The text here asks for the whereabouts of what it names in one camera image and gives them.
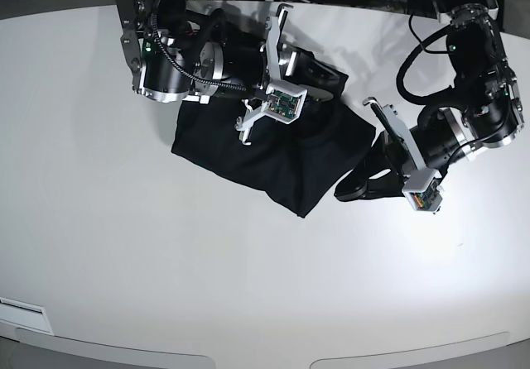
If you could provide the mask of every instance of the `black t-shirt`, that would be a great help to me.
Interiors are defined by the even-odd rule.
[[[307,104],[291,125],[264,117],[244,146],[234,129],[239,100],[184,102],[171,152],[240,185],[264,191],[304,218],[368,153],[375,128],[340,100]]]

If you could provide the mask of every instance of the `folded garment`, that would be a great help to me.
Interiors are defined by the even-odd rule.
[[[340,99],[308,103],[291,125],[257,121],[251,146],[234,129],[245,107],[240,100],[184,102],[171,152],[215,174],[264,191],[304,218],[322,196],[368,153],[375,128]]]

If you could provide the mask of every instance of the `screw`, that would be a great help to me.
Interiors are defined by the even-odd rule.
[[[140,61],[135,57],[131,60],[131,70],[133,72],[138,71],[140,69]]]

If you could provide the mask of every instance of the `green circuit board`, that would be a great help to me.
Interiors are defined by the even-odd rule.
[[[440,182],[437,179],[434,179],[425,192],[412,194],[419,209],[429,210],[431,208],[436,197],[440,194],[438,191],[439,184]]]
[[[282,117],[293,119],[296,116],[300,98],[275,90],[269,94],[268,101],[270,103],[269,111],[279,114]]]

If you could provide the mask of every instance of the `white table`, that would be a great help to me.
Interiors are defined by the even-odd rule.
[[[44,306],[56,335],[219,369],[530,337],[529,131],[452,166],[436,216],[330,191],[302,220],[170,153],[178,107],[131,91],[114,7],[0,27],[0,296]],[[350,75],[363,117],[375,122],[360,107],[375,96],[414,124],[394,82],[417,44],[405,16],[296,5],[285,31]],[[504,44],[524,104],[530,42]],[[434,92],[453,74],[422,55],[407,86]]]

